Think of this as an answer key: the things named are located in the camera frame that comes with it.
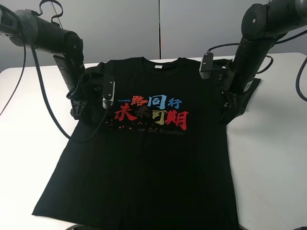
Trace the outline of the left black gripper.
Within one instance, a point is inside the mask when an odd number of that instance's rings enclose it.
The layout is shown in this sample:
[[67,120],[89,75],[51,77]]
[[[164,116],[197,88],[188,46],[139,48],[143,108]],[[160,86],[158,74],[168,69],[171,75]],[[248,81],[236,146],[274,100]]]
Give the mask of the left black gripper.
[[97,120],[99,109],[97,102],[101,97],[101,88],[93,82],[91,74],[83,73],[77,86],[66,95],[71,102],[70,115],[74,120]]

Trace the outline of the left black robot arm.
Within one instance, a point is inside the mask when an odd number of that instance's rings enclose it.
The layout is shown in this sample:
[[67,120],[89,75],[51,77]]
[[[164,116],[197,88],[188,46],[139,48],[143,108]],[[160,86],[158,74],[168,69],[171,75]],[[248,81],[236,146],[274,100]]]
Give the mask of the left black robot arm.
[[1,8],[0,33],[16,46],[52,54],[69,90],[71,116],[75,120],[93,122],[97,111],[90,76],[83,63],[83,40],[55,21],[40,18],[41,15],[32,10],[9,12]]

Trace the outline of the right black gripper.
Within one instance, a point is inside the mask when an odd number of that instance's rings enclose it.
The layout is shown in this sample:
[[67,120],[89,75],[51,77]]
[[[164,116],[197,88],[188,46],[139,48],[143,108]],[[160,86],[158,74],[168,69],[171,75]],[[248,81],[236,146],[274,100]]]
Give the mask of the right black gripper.
[[224,105],[221,110],[220,122],[228,125],[236,117],[236,95],[231,92],[235,72],[231,68],[231,60],[219,59],[214,64],[218,67],[219,86],[222,89]]

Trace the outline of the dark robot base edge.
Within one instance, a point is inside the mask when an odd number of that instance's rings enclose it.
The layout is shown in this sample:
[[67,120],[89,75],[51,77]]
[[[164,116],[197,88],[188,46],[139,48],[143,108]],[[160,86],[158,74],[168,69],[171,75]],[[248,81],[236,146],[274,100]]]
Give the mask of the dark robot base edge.
[[78,230],[80,227],[83,227],[83,225],[73,225],[68,227],[66,230]]

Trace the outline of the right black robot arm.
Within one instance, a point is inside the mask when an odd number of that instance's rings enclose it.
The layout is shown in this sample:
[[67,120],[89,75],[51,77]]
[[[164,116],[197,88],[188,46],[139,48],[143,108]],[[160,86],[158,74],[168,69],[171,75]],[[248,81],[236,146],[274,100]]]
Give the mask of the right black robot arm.
[[227,125],[244,114],[260,84],[256,75],[269,50],[288,32],[306,24],[305,0],[272,0],[265,5],[253,4],[246,11],[235,57],[220,74],[220,85],[225,93],[222,124]]

